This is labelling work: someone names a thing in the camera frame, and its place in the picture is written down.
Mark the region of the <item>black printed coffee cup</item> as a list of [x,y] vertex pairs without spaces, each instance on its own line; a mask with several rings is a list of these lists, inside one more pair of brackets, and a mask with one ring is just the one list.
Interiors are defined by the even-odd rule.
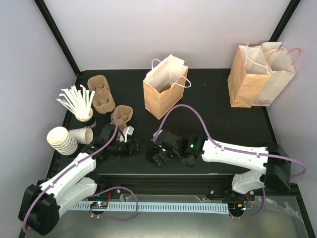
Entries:
[[156,162],[155,155],[157,155],[160,151],[161,151],[161,149],[158,147],[150,148],[147,151],[147,159],[150,162],[155,163]]

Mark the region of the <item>kraft paper bag white handles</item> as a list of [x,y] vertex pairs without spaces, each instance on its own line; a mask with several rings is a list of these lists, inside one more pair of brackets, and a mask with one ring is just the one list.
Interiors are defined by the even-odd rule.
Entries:
[[163,60],[153,59],[151,67],[143,80],[145,108],[161,119],[182,99],[184,90],[192,83],[187,78],[185,61],[173,55]]

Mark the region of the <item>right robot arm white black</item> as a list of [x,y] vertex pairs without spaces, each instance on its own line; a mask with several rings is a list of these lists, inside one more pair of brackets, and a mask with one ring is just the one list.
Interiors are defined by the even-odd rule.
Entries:
[[179,137],[167,130],[159,130],[153,135],[157,152],[149,155],[154,163],[168,164],[173,158],[194,167],[198,157],[204,162],[223,163],[248,169],[242,174],[235,174],[231,184],[225,187],[225,194],[231,200],[242,194],[260,188],[289,191],[291,163],[279,156],[285,151],[277,144],[264,147],[245,147],[211,141],[196,135],[188,138]]

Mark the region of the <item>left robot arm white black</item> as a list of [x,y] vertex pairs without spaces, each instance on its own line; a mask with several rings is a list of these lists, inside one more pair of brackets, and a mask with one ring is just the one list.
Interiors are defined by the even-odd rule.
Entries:
[[106,124],[100,135],[83,147],[77,157],[62,171],[40,185],[30,185],[24,191],[18,219],[25,233],[36,231],[45,236],[57,225],[61,216],[77,202],[94,196],[103,197],[106,185],[98,181],[93,170],[109,157],[133,156],[142,150],[142,144],[125,135],[114,124]]

